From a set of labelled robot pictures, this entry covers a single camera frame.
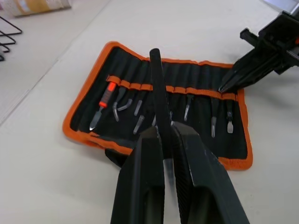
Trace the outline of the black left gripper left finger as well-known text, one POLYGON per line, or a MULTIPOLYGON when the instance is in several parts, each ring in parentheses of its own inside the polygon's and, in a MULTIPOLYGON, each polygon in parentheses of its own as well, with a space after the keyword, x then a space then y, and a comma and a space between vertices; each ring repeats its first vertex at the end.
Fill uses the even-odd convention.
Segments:
POLYGON ((163 158, 156 128, 151 127, 142 132, 136 147, 119 172, 111 223, 163 223, 163 158))

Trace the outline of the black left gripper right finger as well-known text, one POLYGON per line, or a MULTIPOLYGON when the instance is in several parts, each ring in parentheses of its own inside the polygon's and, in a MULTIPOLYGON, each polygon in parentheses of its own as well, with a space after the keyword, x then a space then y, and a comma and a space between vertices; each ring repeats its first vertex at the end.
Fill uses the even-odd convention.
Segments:
POLYGON ((180 222, 242 224, 243 207, 224 166, 192 127, 171 127, 180 222))

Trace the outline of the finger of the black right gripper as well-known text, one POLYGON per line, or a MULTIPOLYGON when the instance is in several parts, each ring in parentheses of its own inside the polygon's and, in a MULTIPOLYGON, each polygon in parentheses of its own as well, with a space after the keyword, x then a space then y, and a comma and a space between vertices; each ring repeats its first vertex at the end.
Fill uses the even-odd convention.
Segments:
POLYGON ((219 91, 237 91, 253 85, 277 66, 277 53, 253 49, 240 58, 223 77, 219 91))
POLYGON ((253 85, 276 70, 279 70, 278 66, 242 67, 241 69, 233 67, 223 77, 223 92, 234 92, 253 85))

